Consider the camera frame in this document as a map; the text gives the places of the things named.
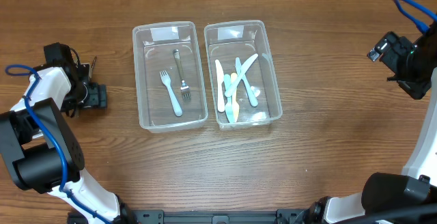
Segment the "dark-handled metal fork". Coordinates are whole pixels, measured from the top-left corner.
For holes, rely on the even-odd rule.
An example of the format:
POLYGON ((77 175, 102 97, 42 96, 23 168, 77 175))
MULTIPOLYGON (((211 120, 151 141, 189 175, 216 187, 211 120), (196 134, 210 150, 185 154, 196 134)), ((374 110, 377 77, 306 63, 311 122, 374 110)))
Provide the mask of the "dark-handled metal fork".
POLYGON ((93 61, 88 64, 80 64, 79 60, 77 61, 82 94, 79 96, 79 101, 70 117, 78 117, 82 110, 98 108, 98 84, 91 81, 97 59, 95 56, 93 61))

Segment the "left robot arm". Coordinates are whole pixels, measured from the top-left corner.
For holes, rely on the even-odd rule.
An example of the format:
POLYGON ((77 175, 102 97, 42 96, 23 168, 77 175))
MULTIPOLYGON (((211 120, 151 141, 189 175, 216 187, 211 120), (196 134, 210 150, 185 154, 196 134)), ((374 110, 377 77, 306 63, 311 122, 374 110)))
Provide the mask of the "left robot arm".
POLYGON ((75 211, 68 223, 137 223, 136 214, 85 169, 83 151, 66 122, 80 110, 105 109, 107 89, 92 81, 93 64, 59 42, 44 47, 45 64, 12 64, 9 76, 29 86, 1 114, 1 157, 15 185, 65 201, 75 211))

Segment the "white plastic knife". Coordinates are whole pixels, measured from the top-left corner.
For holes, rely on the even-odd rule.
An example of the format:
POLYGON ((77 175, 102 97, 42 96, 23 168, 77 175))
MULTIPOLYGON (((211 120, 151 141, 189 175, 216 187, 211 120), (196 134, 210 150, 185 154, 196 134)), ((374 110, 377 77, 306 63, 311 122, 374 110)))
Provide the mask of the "white plastic knife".
POLYGON ((255 62, 255 60, 258 58, 258 54, 254 54, 250 56, 242 65, 240 68, 240 74, 237 76, 237 78, 231 82, 231 85, 226 89, 225 96, 231 97, 231 95, 235 92, 235 90, 238 87, 239 82, 242 80, 242 78, 245 76, 248 69, 252 66, 252 64, 255 62))
POLYGON ((224 82, 224 72, 222 65, 218 59, 215 60, 216 66, 216 81, 217 81, 217 108, 218 112, 225 111, 225 101, 223 97, 223 87, 222 84, 224 82))
MULTIPOLYGON (((224 85, 225 85, 225 90, 227 91, 231 85, 231 77, 229 74, 224 75, 224 85)), ((229 123, 230 124, 234 123, 235 119, 234 119, 231 97, 227 98, 227 102, 225 104, 225 113, 229 123)))
MULTIPOLYGON (((240 74, 241 66, 242 66, 242 64, 241 64, 240 58, 237 57, 235 60, 235 67, 236 67, 237 74, 240 74)), ((247 94, 247 97, 249 99, 251 106, 256 107, 258 105, 258 101, 257 101, 257 98, 255 97, 255 94, 253 93, 253 90, 251 89, 251 86, 250 86, 247 78, 244 76, 244 77, 242 77, 242 80, 243 80, 243 83, 244 83, 244 86, 246 89, 246 94, 247 94)))

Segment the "white plastic fork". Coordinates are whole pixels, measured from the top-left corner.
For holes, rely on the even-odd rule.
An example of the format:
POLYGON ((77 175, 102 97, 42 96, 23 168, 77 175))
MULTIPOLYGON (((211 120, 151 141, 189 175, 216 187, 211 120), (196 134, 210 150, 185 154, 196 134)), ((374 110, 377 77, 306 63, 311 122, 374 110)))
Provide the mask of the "white plastic fork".
POLYGON ((163 83, 163 85, 167 88, 167 91, 169 93, 171 105, 173 107, 173 112, 177 117, 181 117, 183 112, 182 108, 180 106, 180 103, 178 102, 178 99, 176 98, 174 91, 171 87, 171 78, 166 70, 160 71, 160 78, 163 83))

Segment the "yellow plastic knife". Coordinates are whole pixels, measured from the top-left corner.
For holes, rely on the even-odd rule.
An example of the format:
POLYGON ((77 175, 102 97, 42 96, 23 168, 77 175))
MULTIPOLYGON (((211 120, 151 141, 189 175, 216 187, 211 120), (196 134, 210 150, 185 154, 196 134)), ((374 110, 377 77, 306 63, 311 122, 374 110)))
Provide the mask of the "yellow plastic knife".
MULTIPOLYGON (((231 82, 233 83, 236 79, 237 79, 238 75, 233 72, 231 73, 231 82)), ((238 116, 239 116, 239 112, 240 112, 240 105, 237 102, 237 89, 235 89, 234 93, 232 94, 232 110, 233 110, 233 115, 234 115, 234 121, 237 122, 238 120, 238 116)))

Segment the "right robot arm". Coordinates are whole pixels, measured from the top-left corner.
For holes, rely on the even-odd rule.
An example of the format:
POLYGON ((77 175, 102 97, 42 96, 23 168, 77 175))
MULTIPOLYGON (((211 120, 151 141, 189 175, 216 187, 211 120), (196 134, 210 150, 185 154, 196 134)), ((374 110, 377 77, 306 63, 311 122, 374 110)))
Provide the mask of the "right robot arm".
POLYGON ((429 94, 417 142, 398 174, 373 173, 359 193, 325 197, 296 220, 299 223, 436 222, 436 23, 411 41, 390 31, 369 51, 414 100, 429 94))

